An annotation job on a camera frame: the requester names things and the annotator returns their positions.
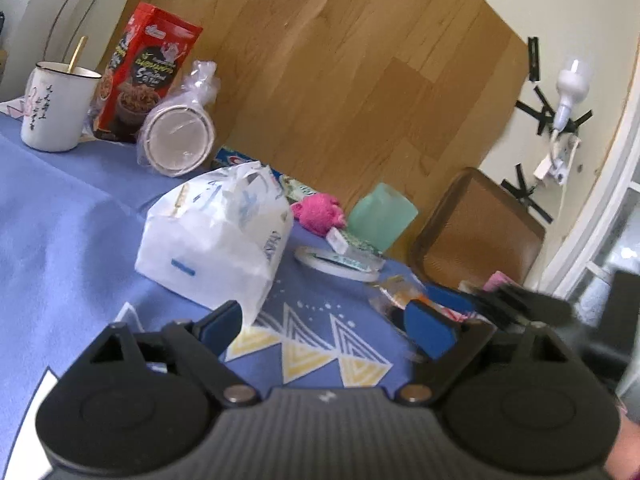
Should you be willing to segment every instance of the pink plush toy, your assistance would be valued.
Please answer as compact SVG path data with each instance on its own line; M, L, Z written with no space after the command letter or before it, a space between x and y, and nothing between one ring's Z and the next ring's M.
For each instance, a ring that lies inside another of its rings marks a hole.
M343 229L347 225L340 202L327 193L305 196L300 202L292 204L291 210L303 228L321 237L326 236L332 227Z

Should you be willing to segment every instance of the yellow triangle pattern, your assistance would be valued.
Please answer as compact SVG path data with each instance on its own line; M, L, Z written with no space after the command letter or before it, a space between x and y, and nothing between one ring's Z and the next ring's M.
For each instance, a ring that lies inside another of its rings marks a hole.
M342 384L346 388L375 386L391 370L391 364L380 364L349 355L338 357Z
M335 359L335 354L292 340L282 341L283 384L307 375Z
M264 350L282 341L282 336L261 326L242 327L238 337L226 349L226 361Z

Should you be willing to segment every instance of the ridged gray surface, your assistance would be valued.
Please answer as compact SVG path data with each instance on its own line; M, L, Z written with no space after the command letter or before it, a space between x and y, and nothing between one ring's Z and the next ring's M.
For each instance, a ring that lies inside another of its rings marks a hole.
M79 478L56 471L48 480ZM479 462L450 441L429 410L398 406L378 388L281 388L259 406L223 413L192 453L135 480L458 478L541 477L519 476ZM551 478L608 477L594 469Z

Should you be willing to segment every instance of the wood grain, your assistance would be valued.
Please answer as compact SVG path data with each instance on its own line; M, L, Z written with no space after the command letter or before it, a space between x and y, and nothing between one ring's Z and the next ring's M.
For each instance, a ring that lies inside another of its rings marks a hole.
M484 0L146 1L204 27L191 59L218 63L216 145L347 209L391 184L420 211L399 258L498 139L527 73L526 46Z

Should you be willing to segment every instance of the metal screw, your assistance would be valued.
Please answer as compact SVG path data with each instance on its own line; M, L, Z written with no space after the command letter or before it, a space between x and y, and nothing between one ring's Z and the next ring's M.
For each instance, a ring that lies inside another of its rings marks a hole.
M431 399L433 392L430 387L424 384L408 384L400 390L400 396L406 402L414 404Z
M244 404L255 399L256 391L248 384L234 384L223 392L225 399L234 404Z

